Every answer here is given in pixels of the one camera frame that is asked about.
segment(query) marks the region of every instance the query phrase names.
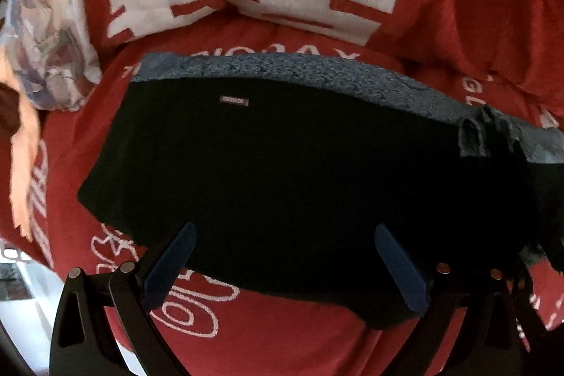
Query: black clamp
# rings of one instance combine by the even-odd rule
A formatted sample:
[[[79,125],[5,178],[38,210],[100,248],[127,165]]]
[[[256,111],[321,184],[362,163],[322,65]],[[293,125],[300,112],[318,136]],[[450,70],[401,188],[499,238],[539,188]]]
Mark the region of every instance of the black clamp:
[[[138,263],[87,276],[73,268],[59,303],[51,342],[52,376],[131,376],[105,314],[115,307],[123,330],[148,376],[190,376],[149,313],[160,308],[196,245],[192,223],[174,228]]]
[[[441,376],[554,376],[562,374],[559,356],[564,327],[545,329],[531,306],[532,279],[523,263],[505,277],[498,269],[462,272],[438,263],[433,273],[420,269],[383,225],[376,248],[408,306],[421,319],[383,376],[424,376],[445,337],[456,309],[466,315]],[[513,279],[509,292],[507,279]],[[527,352],[517,320],[529,342]]]

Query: red blanket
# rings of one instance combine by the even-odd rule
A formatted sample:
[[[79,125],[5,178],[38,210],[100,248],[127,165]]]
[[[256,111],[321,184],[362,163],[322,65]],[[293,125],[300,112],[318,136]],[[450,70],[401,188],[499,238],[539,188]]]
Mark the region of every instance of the red blanket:
[[[63,277],[74,266],[111,271],[142,254],[126,235],[96,222],[76,193],[147,51],[340,56],[410,74],[458,100],[534,124],[556,123],[550,112],[564,115],[564,0],[85,0],[85,6],[104,77],[81,111],[48,117],[37,163],[43,182],[32,190],[32,201],[46,202],[33,207],[34,224],[48,240],[46,258]],[[461,212],[469,205],[461,198]],[[535,301],[555,326],[564,319],[564,284],[548,265],[534,274]],[[414,326],[375,332],[345,309],[242,291],[191,272],[179,277],[153,317],[195,376],[378,375]],[[460,319],[430,375],[445,363]],[[123,337],[114,316],[112,324]]]

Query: small label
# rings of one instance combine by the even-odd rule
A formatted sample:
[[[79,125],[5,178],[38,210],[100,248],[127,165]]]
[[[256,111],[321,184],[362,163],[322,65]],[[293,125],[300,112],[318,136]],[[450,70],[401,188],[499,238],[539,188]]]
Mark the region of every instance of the small label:
[[[235,104],[236,106],[249,107],[249,100],[244,98],[234,98],[232,96],[222,96],[219,98],[220,103]]]

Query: black cloth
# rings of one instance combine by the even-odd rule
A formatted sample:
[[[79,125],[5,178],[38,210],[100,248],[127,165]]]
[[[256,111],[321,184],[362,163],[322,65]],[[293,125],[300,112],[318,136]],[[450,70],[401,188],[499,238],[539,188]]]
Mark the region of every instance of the black cloth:
[[[455,125],[295,84],[132,82],[78,198],[143,246],[190,220],[188,268],[385,328],[413,314],[376,252],[380,223],[430,270],[509,269],[535,238],[529,165],[503,135],[489,148],[461,158]]]
[[[11,138],[20,128],[20,95],[0,83],[0,137]]]

